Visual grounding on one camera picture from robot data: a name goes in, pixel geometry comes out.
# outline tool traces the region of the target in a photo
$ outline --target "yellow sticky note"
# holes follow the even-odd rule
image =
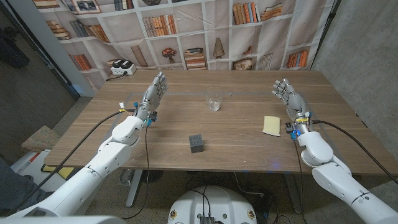
[[[275,116],[264,116],[263,133],[280,137],[280,118]]]

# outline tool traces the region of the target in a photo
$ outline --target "black cable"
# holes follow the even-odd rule
[[[124,71],[124,72],[123,72],[123,75],[120,75],[120,76],[114,77],[114,78],[109,78],[109,79],[107,79],[107,80],[105,80],[105,81],[117,80],[117,79],[120,79],[121,77],[124,77],[124,76],[126,76],[126,75],[127,75],[127,71]]]
[[[149,156],[148,156],[148,145],[147,145],[147,132],[148,132],[148,126],[147,126],[147,128],[145,129],[145,150],[146,150],[146,152],[147,152],[147,165],[148,165],[148,167],[147,167],[147,188],[146,188],[146,191],[145,191],[144,203],[142,204],[141,209],[140,209],[135,215],[132,215],[132,216],[130,216],[130,217],[122,217],[122,219],[124,219],[124,220],[128,220],[128,219],[130,219],[130,218],[134,218],[134,217],[136,217],[138,214],[140,214],[140,213],[142,212],[142,210],[144,209],[144,207],[145,207],[145,203],[147,202],[148,188],[149,188],[149,186],[148,186],[148,183],[149,183]]]
[[[303,216],[304,223],[307,224],[307,219],[305,218],[304,204],[303,204],[303,170],[301,168],[301,160],[300,160],[299,150],[297,149],[297,144],[296,144],[295,141],[294,141],[294,147],[296,148],[298,165],[300,166],[300,188],[301,188],[300,205],[301,205],[301,208],[303,210],[303,212],[301,213],[301,216]]]
[[[341,131],[342,133],[346,134],[348,137],[350,137],[352,140],[354,140],[354,142],[356,144],[358,144],[361,147],[361,149],[391,178],[392,181],[394,181],[396,184],[398,184],[398,180],[395,179],[394,176],[386,168],[384,168],[384,166],[381,165],[381,163],[356,138],[354,138],[354,136],[350,135],[350,133],[341,129],[337,125],[329,123],[327,121],[313,120],[312,123],[313,124],[319,124],[319,123],[327,124],[329,126],[336,128],[337,130]]]
[[[38,191],[41,186],[43,186],[46,181],[48,181],[54,174],[56,174],[64,165],[64,163],[72,156],[72,154],[79,148],[79,146],[88,138],[88,136],[96,129],[98,128],[98,126],[100,124],[102,124],[103,122],[105,122],[107,119],[112,118],[113,116],[116,116],[119,113],[123,113],[123,112],[116,112],[113,113],[111,115],[109,115],[108,117],[106,117],[105,119],[103,119],[102,121],[100,121],[96,126],[94,126],[94,128],[91,129],[91,131],[89,133],[86,134],[86,136],[72,149],[72,151],[69,152],[69,154],[63,159],[63,161],[61,163],[59,163],[59,165],[43,180],[41,181],[41,183],[37,186],[37,188],[32,191],[21,203],[19,203],[15,208],[13,208],[12,210],[10,210],[7,213],[7,216],[11,215],[12,213],[14,213],[19,207],[21,207],[34,193],[36,193],[36,191]]]

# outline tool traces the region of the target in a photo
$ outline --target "table leg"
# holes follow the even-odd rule
[[[131,180],[129,195],[127,196],[126,206],[134,205],[136,195],[138,193],[139,184],[141,183],[142,170],[135,170]]]
[[[287,190],[289,190],[290,199],[292,201],[293,210],[296,214],[301,214],[303,208],[301,206],[300,195],[297,191],[297,184],[293,174],[284,174]]]

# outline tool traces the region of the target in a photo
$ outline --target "gray wall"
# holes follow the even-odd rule
[[[343,0],[312,70],[321,71],[398,161],[398,1]]]

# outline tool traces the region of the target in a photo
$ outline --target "picture frame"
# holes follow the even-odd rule
[[[75,7],[75,14],[93,14],[101,13],[101,9],[96,0],[64,0],[71,1]]]

